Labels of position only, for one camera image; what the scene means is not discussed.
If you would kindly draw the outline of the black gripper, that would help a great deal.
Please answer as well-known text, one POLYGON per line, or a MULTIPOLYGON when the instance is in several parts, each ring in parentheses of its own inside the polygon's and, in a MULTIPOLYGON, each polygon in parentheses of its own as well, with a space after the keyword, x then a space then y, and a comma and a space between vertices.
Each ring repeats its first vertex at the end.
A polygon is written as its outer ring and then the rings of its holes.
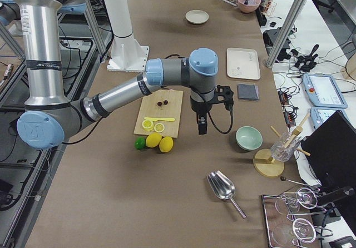
POLYGON ((207 133, 206 114, 212 108, 214 93, 214 89, 206 93, 199 92, 195 88, 191 88, 190 90, 191 108, 197 114, 197 126, 199 135, 205 135, 207 133))

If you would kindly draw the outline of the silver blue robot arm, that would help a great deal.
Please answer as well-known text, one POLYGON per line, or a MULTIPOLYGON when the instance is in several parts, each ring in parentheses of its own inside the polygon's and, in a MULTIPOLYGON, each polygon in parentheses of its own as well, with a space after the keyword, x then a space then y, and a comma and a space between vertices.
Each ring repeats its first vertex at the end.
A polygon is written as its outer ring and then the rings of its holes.
POLYGON ((84 13, 87 0, 12 0, 19 7, 29 98, 17 120, 18 136, 27 145, 46 150, 60 144, 114 110, 151 95, 166 86, 188 87, 191 108, 197 115, 198 132, 205 134, 205 119, 217 103, 217 54, 198 48, 187 58, 148 59, 149 49, 133 36, 127 0, 103 0, 112 26, 112 38, 103 48, 88 39, 90 48, 68 46, 58 26, 58 13, 84 13), (91 85, 109 48, 111 69, 129 70, 137 76, 106 92, 89 97, 91 85))
POLYGON ((1 2, 1 24, 9 25, 12 21, 21 20, 19 5, 14 2, 1 2))

